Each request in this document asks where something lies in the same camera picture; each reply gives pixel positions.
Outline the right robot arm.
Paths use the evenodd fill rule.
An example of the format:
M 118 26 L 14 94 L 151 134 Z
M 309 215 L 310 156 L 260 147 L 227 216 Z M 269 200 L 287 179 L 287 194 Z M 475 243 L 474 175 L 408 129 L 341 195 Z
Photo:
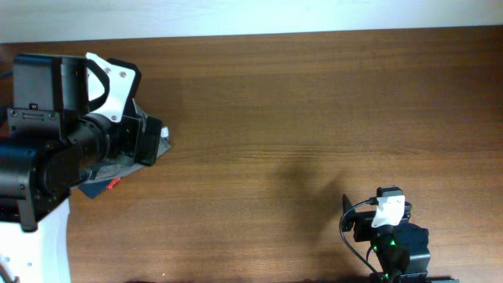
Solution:
M 342 196 L 339 232 L 343 243 L 370 270 L 377 283 L 455 282 L 429 277 L 429 231 L 410 222 L 412 204 L 397 186 L 379 187 L 376 195 L 352 204 Z

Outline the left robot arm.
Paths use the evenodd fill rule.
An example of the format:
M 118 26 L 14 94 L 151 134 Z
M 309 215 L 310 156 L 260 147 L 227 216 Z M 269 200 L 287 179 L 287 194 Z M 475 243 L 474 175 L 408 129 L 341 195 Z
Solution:
M 135 64 L 94 53 L 13 60 L 1 140 L 1 279 L 68 282 L 73 189 L 95 197 L 152 166 L 169 130 L 136 103 Z

